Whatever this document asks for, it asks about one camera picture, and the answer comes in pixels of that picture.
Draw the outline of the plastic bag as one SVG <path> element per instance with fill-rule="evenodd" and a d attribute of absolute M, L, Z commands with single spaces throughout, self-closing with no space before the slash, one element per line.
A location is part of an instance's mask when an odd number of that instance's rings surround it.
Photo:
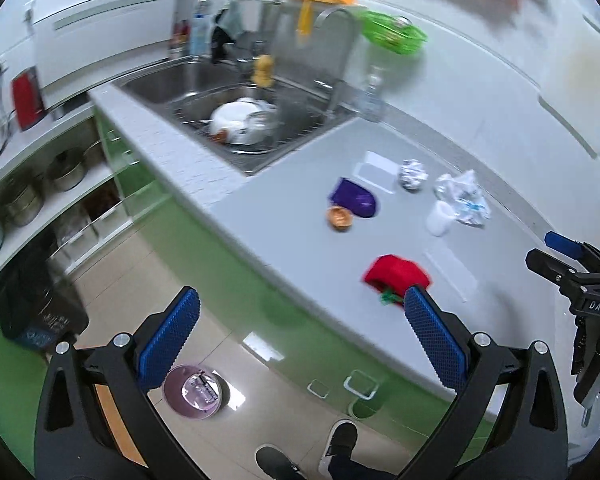
<path fill-rule="evenodd" d="M 491 218 L 491 209 L 484 198 L 474 170 L 468 170 L 453 177 L 442 174 L 434 182 L 434 195 L 438 200 L 449 204 L 455 212 L 456 220 L 466 226 L 482 228 Z"/>

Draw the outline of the yellow rack bar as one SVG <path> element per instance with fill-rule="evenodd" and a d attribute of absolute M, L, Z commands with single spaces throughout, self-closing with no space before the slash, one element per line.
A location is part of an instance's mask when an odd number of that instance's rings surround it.
<path fill-rule="evenodd" d="M 356 0 L 298 0 L 301 2 L 300 14 L 297 23 L 297 34 L 306 39 L 311 35 L 313 27 L 313 5 L 314 3 L 325 6 L 353 6 Z"/>

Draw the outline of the purple pouch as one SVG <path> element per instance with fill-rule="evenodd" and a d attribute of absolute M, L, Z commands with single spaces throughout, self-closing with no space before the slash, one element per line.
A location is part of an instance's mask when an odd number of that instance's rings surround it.
<path fill-rule="evenodd" d="M 377 212 L 375 195 L 347 178 L 341 178 L 329 195 L 329 200 L 337 206 L 350 210 L 360 218 L 373 218 Z"/>

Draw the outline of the red cloth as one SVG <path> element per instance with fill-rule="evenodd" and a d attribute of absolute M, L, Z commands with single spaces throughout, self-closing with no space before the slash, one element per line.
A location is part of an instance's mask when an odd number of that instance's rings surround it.
<path fill-rule="evenodd" d="M 363 282 L 379 292 L 383 304 L 403 306 L 407 291 L 414 286 L 427 289 L 431 285 L 431 278 L 412 260 L 383 255 L 367 269 Z"/>

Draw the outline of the clear plastic lid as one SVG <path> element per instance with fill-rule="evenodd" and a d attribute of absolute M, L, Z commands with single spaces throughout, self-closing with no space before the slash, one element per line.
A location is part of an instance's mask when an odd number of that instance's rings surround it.
<path fill-rule="evenodd" d="M 452 289 L 457 292 L 461 300 L 468 302 L 475 296 L 478 280 L 447 244 L 438 240 L 425 250 L 425 255 Z"/>

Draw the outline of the paper ball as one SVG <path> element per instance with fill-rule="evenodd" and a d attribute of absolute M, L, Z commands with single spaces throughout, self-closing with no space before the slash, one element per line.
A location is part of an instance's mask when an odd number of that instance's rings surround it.
<path fill-rule="evenodd" d="M 419 160 L 404 159 L 400 166 L 398 180 L 404 190 L 417 192 L 428 180 L 428 174 Z"/>

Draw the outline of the clear plastic bottle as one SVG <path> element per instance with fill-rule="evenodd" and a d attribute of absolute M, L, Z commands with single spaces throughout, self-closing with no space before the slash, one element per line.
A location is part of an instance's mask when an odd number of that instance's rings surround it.
<path fill-rule="evenodd" d="M 205 372 L 189 376 L 181 388 L 184 400 L 196 410 L 209 411 L 220 400 L 220 390 Z"/>

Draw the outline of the white dishwasher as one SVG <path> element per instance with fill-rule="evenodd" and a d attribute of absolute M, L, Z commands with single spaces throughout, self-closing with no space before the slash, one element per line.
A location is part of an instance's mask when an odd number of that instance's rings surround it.
<path fill-rule="evenodd" d="M 53 108 L 109 78 L 164 60 L 176 0 L 35 0 L 43 103 Z"/>

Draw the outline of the yellow sponge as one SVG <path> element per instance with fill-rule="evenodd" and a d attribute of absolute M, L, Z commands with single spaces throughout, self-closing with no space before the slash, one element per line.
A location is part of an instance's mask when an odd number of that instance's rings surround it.
<path fill-rule="evenodd" d="M 259 88 L 271 88 L 274 84 L 274 60 L 269 54 L 262 54 L 253 61 L 251 82 Z"/>

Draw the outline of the white plastic container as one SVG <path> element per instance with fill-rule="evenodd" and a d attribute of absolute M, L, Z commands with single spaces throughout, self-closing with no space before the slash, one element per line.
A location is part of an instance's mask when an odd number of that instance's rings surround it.
<path fill-rule="evenodd" d="M 400 166 L 375 152 L 367 151 L 362 162 L 359 162 L 353 175 L 382 192 L 394 194 L 398 187 Z"/>

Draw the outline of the stainless steel sink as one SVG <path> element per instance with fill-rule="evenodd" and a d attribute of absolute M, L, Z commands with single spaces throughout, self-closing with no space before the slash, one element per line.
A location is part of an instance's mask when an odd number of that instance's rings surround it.
<path fill-rule="evenodd" d="M 260 88 L 225 62 L 172 60 L 120 79 L 119 87 L 246 176 L 352 117 L 296 84 Z"/>

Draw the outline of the steel pot on shelf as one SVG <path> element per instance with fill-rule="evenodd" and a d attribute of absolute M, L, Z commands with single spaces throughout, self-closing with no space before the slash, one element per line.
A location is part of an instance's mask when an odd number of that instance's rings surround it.
<path fill-rule="evenodd" d="M 59 192 L 75 188 L 85 177 L 83 152 L 78 148 L 57 154 L 46 169 L 46 178 Z"/>

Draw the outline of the white plastic cup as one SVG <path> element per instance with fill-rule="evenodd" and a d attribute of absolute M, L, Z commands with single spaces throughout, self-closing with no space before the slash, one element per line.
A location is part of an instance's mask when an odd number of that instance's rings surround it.
<path fill-rule="evenodd" d="M 455 222 L 457 214 L 443 200 L 437 200 L 426 219 L 426 229 L 433 236 L 443 236 Z"/>

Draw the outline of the left shoe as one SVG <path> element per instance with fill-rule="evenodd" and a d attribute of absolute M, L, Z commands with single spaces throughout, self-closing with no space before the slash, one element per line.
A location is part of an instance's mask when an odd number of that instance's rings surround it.
<path fill-rule="evenodd" d="M 259 446 L 254 452 L 258 467 L 274 480 L 304 480 L 300 468 L 286 454 L 272 444 Z"/>

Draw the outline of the soap dispenser bottle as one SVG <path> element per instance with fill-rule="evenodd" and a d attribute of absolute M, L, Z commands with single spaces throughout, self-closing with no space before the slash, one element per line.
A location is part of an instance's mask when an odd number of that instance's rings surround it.
<path fill-rule="evenodd" d="M 356 111 L 369 122 L 381 122 L 385 113 L 385 101 L 381 97 L 384 71 L 373 65 L 368 71 L 363 89 L 356 98 Z"/>

